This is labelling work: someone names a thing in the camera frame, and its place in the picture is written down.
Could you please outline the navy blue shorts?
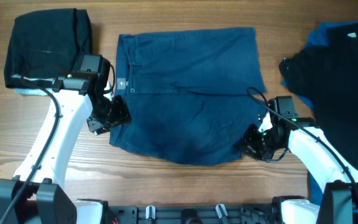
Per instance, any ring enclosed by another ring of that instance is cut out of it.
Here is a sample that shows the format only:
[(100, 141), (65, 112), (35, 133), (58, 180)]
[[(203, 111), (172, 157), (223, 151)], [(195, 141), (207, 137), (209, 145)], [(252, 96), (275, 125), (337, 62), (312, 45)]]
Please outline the navy blue shorts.
[(237, 143), (265, 110), (252, 27), (121, 34), (116, 91), (131, 121), (109, 142), (125, 151), (192, 166), (239, 160)]

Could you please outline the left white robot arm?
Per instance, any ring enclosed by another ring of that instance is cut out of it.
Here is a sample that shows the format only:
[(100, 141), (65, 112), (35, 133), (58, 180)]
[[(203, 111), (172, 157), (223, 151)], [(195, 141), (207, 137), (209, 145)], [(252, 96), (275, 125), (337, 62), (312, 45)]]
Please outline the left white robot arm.
[(84, 124), (95, 134), (131, 121), (121, 96), (107, 97), (107, 76), (64, 72), (48, 87), (21, 76), (23, 85), (46, 93), (51, 104), (27, 157), (11, 179), (0, 179), (1, 223), (117, 223), (105, 200), (78, 199), (64, 191), (68, 162)]

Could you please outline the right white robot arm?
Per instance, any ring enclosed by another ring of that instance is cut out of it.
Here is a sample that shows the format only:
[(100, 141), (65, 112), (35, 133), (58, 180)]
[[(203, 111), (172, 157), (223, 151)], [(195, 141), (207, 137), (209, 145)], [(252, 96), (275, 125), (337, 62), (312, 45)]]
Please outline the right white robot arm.
[(358, 223), (358, 170), (328, 143), (311, 118), (279, 119), (269, 129), (251, 124), (236, 148), (251, 158), (275, 162), (282, 148), (304, 163), (323, 193), (320, 205), (303, 197), (275, 197), (270, 223)]

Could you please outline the folded white garment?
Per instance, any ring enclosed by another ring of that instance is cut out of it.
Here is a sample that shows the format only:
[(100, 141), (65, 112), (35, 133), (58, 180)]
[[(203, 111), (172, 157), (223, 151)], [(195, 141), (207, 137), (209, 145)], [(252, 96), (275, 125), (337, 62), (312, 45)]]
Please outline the folded white garment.
[[(13, 78), (18, 78), (20, 79), (20, 75), (19, 74), (14, 74)], [(47, 91), (52, 92), (51, 88), (46, 88)], [(20, 95), (34, 95), (34, 96), (47, 96), (47, 94), (39, 89), (28, 89), (28, 88), (15, 88), (14, 89), (15, 93), (18, 93)]]

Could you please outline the folded black garment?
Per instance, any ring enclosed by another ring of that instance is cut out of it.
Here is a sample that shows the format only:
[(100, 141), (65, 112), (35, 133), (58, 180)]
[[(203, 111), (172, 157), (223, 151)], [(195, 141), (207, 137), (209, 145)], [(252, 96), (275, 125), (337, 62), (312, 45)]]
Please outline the folded black garment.
[(61, 71), (77, 71), (84, 55), (93, 53), (91, 21), (85, 9), (49, 9), (18, 16), (9, 41), (4, 82), (24, 88), (20, 76), (51, 87)]

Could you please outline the black polo shirt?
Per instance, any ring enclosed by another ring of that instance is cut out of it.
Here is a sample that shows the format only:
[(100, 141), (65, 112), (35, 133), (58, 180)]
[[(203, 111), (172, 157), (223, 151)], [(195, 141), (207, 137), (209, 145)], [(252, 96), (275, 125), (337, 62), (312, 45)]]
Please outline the black polo shirt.
[(358, 170), (358, 21), (322, 23), (279, 70), (292, 93), (312, 102), (327, 140)]

